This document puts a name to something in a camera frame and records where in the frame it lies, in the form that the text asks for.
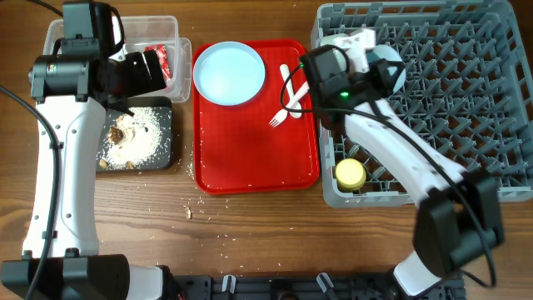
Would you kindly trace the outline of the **red sauce packet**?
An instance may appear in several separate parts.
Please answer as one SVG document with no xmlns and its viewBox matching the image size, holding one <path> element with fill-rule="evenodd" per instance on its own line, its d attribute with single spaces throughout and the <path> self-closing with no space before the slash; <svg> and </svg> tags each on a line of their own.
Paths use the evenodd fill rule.
<svg viewBox="0 0 533 300">
<path fill-rule="evenodd" d="M 151 45 L 144 47 L 145 51 L 154 51 L 158 57 L 160 67 L 162 69 L 163 77 L 166 82 L 172 79 L 170 66 L 167 59 L 167 50 L 163 44 Z"/>
</svg>

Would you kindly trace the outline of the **mint green bowl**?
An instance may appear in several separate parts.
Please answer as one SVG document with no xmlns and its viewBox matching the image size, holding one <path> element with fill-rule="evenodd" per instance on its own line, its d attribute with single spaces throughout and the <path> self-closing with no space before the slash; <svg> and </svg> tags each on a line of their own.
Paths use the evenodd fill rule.
<svg viewBox="0 0 533 300">
<path fill-rule="evenodd" d="M 352 73 L 353 63 L 351 62 L 351 49 L 354 46 L 354 42 L 351 40 L 351 36 L 345 33 L 339 33 L 331 36 L 325 36 L 320 41 L 320 46 L 333 45 L 342 49 L 340 52 L 338 49 L 333 49 L 332 52 L 336 59 L 336 62 L 339 65 L 339 68 L 342 71 L 346 71 L 349 68 L 348 72 Z"/>
</svg>

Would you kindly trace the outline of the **light blue plate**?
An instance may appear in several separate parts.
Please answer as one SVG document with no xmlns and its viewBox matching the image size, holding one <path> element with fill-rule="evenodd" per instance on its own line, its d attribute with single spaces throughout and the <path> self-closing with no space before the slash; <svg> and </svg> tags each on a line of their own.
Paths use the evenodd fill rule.
<svg viewBox="0 0 533 300">
<path fill-rule="evenodd" d="M 236 106 L 250 101 L 266 81 L 259 53 L 242 42 L 218 42 L 203 50 L 194 63 L 193 82 L 210 103 Z"/>
</svg>

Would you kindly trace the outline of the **yellow plastic cup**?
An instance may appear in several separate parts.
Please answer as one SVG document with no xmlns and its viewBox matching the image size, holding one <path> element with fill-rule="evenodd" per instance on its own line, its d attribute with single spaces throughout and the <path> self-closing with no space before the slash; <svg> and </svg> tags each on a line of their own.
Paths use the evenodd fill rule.
<svg viewBox="0 0 533 300">
<path fill-rule="evenodd" d="M 345 158 L 335 166 L 335 178 L 338 188 L 343 192 L 360 189 L 366 182 L 366 169 L 354 158 Z"/>
</svg>

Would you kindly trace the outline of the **white plastic fork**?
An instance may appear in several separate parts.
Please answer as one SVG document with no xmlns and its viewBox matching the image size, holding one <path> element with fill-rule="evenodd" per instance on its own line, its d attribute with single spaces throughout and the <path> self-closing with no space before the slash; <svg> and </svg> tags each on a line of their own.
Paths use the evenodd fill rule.
<svg viewBox="0 0 533 300">
<path fill-rule="evenodd" d="M 309 87 L 308 82 L 304 82 L 301 85 L 301 87 L 298 89 L 296 94 L 290 98 L 288 104 L 283 109 L 281 109 L 280 111 L 276 113 L 276 115 L 269 122 L 269 125 L 275 128 L 279 126 L 281 123 L 283 123 L 285 119 L 287 118 L 288 113 L 292 110 L 292 107 L 294 106 L 294 104 L 298 103 L 300 99 L 303 98 L 309 92 L 309 89 L 310 87 Z"/>
</svg>

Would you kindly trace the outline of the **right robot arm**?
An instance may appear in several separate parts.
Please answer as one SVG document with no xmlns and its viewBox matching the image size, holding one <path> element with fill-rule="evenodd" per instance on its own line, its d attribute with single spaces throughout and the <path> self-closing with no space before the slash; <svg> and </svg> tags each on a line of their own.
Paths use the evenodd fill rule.
<svg viewBox="0 0 533 300">
<path fill-rule="evenodd" d="M 505 241 L 496 180 L 440 154 L 395 114 L 387 99 L 406 79 L 398 52 L 378 45 L 357 54 L 326 45 L 301 56 L 300 64 L 324 127 L 341 127 L 416 205 L 414 250 L 392 270 L 402 297 L 421 297 L 480 256 L 494 287 L 491 250 Z"/>
</svg>

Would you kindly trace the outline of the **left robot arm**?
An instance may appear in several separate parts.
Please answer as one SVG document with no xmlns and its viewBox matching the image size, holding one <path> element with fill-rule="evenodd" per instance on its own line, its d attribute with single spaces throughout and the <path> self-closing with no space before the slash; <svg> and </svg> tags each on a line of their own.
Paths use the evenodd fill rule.
<svg viewBox="0 0 533 300">
<path fill-rule="evenodd" d="M 176 299 L 166 266 L 140 267 L 102 255 L 94 217 L 100 134 L 108 110 L 166 86 L 157 55 L 133 52 L 121 17 L 105 2 L 68 1 L 64 35 L 29 73 L 26 109 L 40 131 L 32 220 L 18 260 L 1 266 L 2 285 L 25 299 Z"/>
</svg>

